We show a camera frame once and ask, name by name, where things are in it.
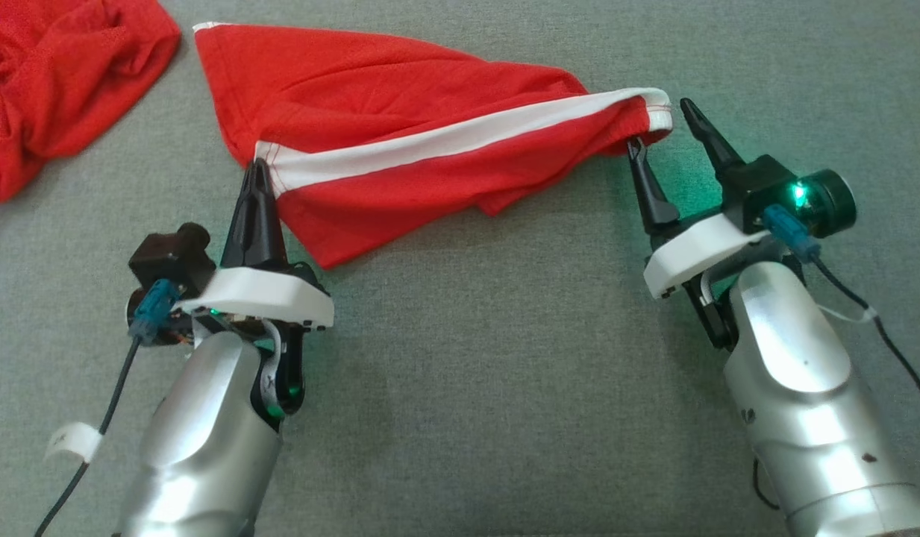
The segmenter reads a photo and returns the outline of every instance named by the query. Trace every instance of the green led light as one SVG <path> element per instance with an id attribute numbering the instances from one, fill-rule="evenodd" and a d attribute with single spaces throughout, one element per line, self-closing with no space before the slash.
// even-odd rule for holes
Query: green led light
<path id="1" fill-rule="evenodd" d="M 808 203 L 807 188 L 804 188 L 800 184 L 796 184 L 794 190 L 792 190 L 792 194 L 795 197 L 795 208 L 800 210 L 800 208 L 804 207 L 804 205 Z"/>
<path id="2" fill-rule="evenodd" d="M 268 414 L 270 414 L 272 418 L 276 418 L 276 419 L 283 419 L 283 418 L 286 418 L 287 416 L 286 414 L 284 414 L 284 411 L 281 410 L 280 407 L 278 406 L 269 406 Z"/>

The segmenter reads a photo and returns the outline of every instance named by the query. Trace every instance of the gray carpet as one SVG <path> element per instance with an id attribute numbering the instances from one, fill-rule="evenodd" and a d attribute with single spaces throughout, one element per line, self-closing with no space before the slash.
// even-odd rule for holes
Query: gray carpet
<path id="1" fill-rule="evenodd" d="M 825 257 L 920 371 L 920 1 L 164 4 L 186 28 L 169 71 L 0 207 L 0 536 L 31 534 L 75 471 L 41 461 L 51 432 L 101 419 L 139 241 L 193 220 L 220 254 L 241 172 L 187 30 L 201 21 L 402 34 L 694 98 L 746 157 L 848 177 L 860 220 Z M 715 201 L 687 129 L 651 156 L 685 211 Z M 310 337 L 258 534 L 783 534 L 751 492 L 726 356 L 684 296 L 648 297 L 645 254 L 624 162 L 592 160 L 496 219 L 463 212 L 324 275 L 337 326 Z M 872 330 L 837 326 L 920 482 L 920 398 Z M 111 533 L 184 352 L 140 353 L 52 535 Z"/>

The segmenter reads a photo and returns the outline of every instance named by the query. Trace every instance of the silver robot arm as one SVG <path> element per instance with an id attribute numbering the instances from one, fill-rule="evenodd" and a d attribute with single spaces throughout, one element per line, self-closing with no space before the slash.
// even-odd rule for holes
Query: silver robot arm
<path id="1" fill-rule="evenodd" d="M 281 448 L 251 405 L 258 349 L 208 336 L 159 405 L 140 446 L 119 537 L 251 537 Z"/>
<path id="2" fill-rule="evenodd" d="M 793 536 L 920 537 L 920 496 L 848 352 L 798 276 L 740 272 L 725 381 Z"/>
<path id="3" fill-rule="evenodd" d="M 641 140 L 629 142 L 651 295 L 684 290 L 713 346 L 732 351 L 726 384 L 791 535 L 920 537 L 917 489 L 787 245 L 817 256 L 810 237 L 854 224 L 851 188 L 829 170 L 799 178 L 767 155 L 746 163 L 695 103 L 681 107 L 722 205 L 679 217 Z M 728 290 L 716 295 L 716 284 Z"/>
<path id="4" fill-rule="evenodd" d="M 306 333 L 334 325 L 334 302 L 305 264 L 287 263 L 268 166 L 248 167 L 221 265 L 196 224 L 149 235 L 129 266 L 143 288 L 187 289 L 160 343 L 194 351 L 155 411 L 118 537 L 251 537 L 281 448 L 280 425 L 304 397 Z"/>

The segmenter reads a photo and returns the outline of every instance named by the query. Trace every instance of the crumpled red fabric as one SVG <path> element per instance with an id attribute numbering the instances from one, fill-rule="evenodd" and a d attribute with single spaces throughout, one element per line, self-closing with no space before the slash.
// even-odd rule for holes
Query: crumpled red fabric
<path id="1" fill-rule="evenodd" d="M 467 207 L 496 215 L 672 129 L 661 89 L 590 94 L 554 67 L 395 35 L 195 31 L 231 155 L 268 163 L 280 218 L 324 269 Z"/>
<path id="2" fill-rule="evenodd" d="M 180 39 L 155 0 L 0 0 L 0 201 L 114 125 Z"/>

